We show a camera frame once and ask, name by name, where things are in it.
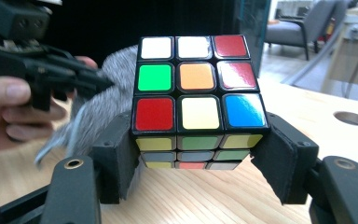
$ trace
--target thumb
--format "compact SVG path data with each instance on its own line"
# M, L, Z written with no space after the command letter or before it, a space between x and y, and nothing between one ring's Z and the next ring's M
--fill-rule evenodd
M31 98L28 83L16 77L0 77L0 106L23 105Z

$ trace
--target person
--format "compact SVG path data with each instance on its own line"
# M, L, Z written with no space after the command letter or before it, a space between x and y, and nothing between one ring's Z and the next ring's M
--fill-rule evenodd
M77 57L88 66L97 67L88 57ZM28 83L16 77L0 77L0 150L32 139L49 137L52 122L63 119L66 110L51 101L45 112L27 105L31 98Z

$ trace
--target background table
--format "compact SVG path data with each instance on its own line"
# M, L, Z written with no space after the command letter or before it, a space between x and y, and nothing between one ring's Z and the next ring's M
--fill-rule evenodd
M267 111L315 141L320 158L358 161L358 126L333 116L336 111L358 114L358 102L263 79L259 83ZM34 155L43 142L0 151L0 205L49 183L64 153L55 150L36 168ZM310 202L282 206L250 158L234 171L143 169L137 183L127 201L102 205L103 223L310 223Z

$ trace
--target cube face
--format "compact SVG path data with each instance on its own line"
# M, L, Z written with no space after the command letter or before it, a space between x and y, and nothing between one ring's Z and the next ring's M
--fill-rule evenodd
M233 170L268 132L243 35L143 37L137 59L131 133L147 167Z

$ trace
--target table surface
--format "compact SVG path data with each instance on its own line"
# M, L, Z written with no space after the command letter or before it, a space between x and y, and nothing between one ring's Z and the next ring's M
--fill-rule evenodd
M259 79L268 112L286 119L320 146L319 157L358 161L358 126L334 113L358 114L358 102ZM49 183L63 149L34 166L44 141L0 151L0 205ZM282 206L247 158L234 171L143 169L127 201L102 205L103 223L310 223L305 205Z

